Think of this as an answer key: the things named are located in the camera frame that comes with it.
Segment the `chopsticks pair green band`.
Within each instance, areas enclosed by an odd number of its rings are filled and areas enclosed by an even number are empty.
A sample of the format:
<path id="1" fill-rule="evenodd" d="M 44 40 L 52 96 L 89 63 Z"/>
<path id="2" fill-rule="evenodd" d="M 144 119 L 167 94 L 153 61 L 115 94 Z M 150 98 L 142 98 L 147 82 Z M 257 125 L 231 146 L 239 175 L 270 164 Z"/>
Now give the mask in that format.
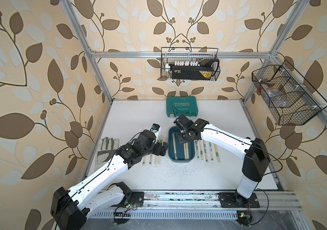
<path id="1" fill-rule="evenodd" d="M 150 154 L 150 157 L 149 157 L 149 165 L 152 165 L 152 161 L 153 161 L 153 155 Z"/>

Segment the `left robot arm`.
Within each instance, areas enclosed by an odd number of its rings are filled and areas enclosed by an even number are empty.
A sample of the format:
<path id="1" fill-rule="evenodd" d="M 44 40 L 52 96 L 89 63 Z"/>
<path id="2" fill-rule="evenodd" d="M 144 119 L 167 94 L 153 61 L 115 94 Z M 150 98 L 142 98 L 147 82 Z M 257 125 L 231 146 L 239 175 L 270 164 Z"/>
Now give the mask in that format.
<path id="1" fill-rule="evenodd" d="M 168 144 L 158 142 L 160 128 L 144 130 L 120 146 L 111 159 L 78 184 L 53 193 L 51 216 L 56 230 L 79 230 L 97 211 L 120 203 L 130 196 L 129 188 L 112 186 L 103 192 L 116 177 L 140 163 L 146 155 L 165 156 Z"/>

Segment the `chopsticks pair plain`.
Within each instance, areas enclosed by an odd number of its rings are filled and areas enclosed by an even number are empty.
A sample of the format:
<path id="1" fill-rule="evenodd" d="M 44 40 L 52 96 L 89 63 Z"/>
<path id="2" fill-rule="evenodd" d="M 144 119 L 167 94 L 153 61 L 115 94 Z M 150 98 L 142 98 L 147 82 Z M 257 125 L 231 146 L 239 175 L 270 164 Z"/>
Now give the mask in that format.
<path id="1" fill-rule="evenodd" d="M 199 149 L 200 149 L 201 160 L 204 160 L 204 155 L 203 155 L 203 141 L 202 140 L 199 140 Z"/>

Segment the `chopsticks pair panda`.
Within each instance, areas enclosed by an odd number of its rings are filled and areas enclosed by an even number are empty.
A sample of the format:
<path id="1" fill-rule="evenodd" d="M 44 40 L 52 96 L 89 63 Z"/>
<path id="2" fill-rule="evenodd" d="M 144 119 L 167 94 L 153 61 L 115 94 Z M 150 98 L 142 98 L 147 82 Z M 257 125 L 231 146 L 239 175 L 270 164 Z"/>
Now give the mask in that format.
<path id="1" fill-rule="evenodd" d="M 200 150 L 199 150 L 199 142 L 195 141 L 195 151 L 196 151 L 196 156 L 199 159 L 200 158 Z"/>

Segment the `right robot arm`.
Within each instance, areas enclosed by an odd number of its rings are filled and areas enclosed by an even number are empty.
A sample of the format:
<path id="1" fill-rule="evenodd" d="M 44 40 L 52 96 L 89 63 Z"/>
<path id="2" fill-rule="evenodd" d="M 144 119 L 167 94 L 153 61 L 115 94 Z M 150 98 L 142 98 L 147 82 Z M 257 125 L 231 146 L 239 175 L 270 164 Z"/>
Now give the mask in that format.
<path id="1" fill-rule="evenodd" d="M 271 162 L 264 141 L 241 138 L 223 131 L 210 122 L 198 118 L 192 121 L 185 115 L 180 115 L 174 121 L 179 128 L 180 143 L 190 141 L 208 141 L 231 152 L 243 161 L 242 177 L 235 191 L 235 197 L 249 199 L 257 185 L 262 181 Z"/>

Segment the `teal plastic storage box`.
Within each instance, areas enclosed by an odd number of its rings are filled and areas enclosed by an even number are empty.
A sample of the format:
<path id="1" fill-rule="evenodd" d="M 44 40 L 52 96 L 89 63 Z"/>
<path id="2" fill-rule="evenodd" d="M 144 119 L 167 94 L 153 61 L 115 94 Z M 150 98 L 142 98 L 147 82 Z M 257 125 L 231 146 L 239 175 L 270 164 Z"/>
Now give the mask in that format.
<path id="1" fill-rule="evenodd" d="M 184 158 L 184 146 L 183 144 L 180 144 L 178 141 L 177 133 L 179 132 L 179 128 L 173 126 L 168 131 L 168 156 L 171 161 L 174 163 L 189 163 L 191 160 L 194 159 L 196 153 L 195 153 L 195 144 L 194 142 L 188 142 L 188 153 L 189 153 L 189 159 L 185 160 Z M 172 134 L 176 133 L 176 142 L 177 142 L 177 154 L 178 154 L 178 160 L 175 160 L 174 152 L 173 152 L 173 143 L 172 143 Z"/>

